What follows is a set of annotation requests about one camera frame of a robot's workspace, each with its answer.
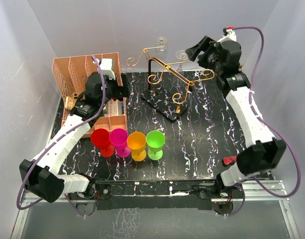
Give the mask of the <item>clear wine glass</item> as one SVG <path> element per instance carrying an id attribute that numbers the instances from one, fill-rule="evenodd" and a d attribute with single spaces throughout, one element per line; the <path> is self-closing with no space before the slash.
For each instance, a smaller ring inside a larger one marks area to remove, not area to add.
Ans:
<path id="1" fill-rule="evenodd" d="M 179 67 L 177 69 L 177 72 L 180 73 L 180 74 L 183 74 L 184 73 L 184 71 L 183 71 L 183 64 L 186 63 L 189 58 L 188 58 L 185 50 L 178 50 L 176 52 L 176 57 L 179 60 Z"/>
<path id="2" fill-rule="evenodd" d="M 165 37 L 158 37 L 156 41 L 156 50 L 165 53 L 168 49 L 168 40 Z"/>

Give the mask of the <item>magenta wine glass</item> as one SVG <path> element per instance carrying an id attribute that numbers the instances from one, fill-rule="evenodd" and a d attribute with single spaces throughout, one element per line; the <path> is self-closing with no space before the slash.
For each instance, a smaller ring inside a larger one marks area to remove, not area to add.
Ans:
<path id="1" fill-rule="evenodd" d="M 128 133 L 126 130 L 122 128 L 114 129 L 110 133 L 109 139 L 119 157 L 126 158 L 131 154 L 131 150 L 127 145 Z"/>

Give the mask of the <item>yellow wine glass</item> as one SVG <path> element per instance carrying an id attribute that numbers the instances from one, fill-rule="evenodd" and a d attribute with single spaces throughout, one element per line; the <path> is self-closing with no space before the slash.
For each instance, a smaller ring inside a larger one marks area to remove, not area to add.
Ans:
<path id="1" fill-rule="evenodd" d="M 146 137 L 143 133 L 138 131 L 131 133 L 127 139 L 127 145 L 134 161 L 140 162 L 146 158 Z"/>

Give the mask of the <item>red wine glass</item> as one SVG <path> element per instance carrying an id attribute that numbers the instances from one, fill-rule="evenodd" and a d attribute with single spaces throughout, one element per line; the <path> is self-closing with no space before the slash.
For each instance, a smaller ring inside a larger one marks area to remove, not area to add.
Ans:
<path id="1" fill-rule="evenodd" d="M 96 129 L 91 135 L 91 142 L 100 150 L 101 156 L 105 158 L 111 157 L 115 151 L 109 136 L 109 132 L 104 128 Z"/>

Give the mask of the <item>green wine glass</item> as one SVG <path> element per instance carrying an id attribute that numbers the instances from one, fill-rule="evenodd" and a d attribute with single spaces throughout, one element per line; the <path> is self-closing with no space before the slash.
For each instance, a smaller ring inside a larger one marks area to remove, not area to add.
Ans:
<path id="1" fill-rule="evenodd" d="M 148 157 L 154 161 L 161 159 L 165 144 L 164 134 L 158 130 L 153 130 L 146 135 L 146 143 L 148 147 Z"/>

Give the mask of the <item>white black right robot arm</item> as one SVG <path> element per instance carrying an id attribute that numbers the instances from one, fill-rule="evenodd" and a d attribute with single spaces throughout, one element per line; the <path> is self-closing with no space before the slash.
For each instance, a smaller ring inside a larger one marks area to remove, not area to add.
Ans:
<path id="1" fill-rule="evenodd" d="M 259 172 L 274 169 L 286 144 L 276 139 L 270 129 L 258 119 L 259 110 L 249 96 L 251 84 L 239 69 L 241 45 L 230 39 L 215 41 L 205 36 L 186 54 L 191 61 L 215 73 L 216 83 L 232 107 L 245 138 L 246 148 L 237 155 L 236 162 L 220 173 L 215 193 L 225 198 L 232 193 L 233 185 Z"/>

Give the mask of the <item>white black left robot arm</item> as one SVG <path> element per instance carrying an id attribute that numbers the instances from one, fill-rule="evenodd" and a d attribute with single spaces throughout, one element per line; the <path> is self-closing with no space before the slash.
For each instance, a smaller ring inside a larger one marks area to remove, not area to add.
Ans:
<path id="1" fill-rule="evenodd" d="M 62 194 L 80 193 L 89 199 L 95 195 L 96 187 L 92 177 L 83 173 L 60 175 L 64 160 L 77 142 L 103 117 L 102 110 L 110 100 L 122 100 L 130 95 L 128 78 L 121 74 L 122 86 L 106 73 L 92 72 L 86 88 L 76 97 L 65 123 L 49 144 L 32 160 L 23 160 L 19 166 L 22 185 L 17 197 L 27 190 L 49 203 L 55 202 Z"/>

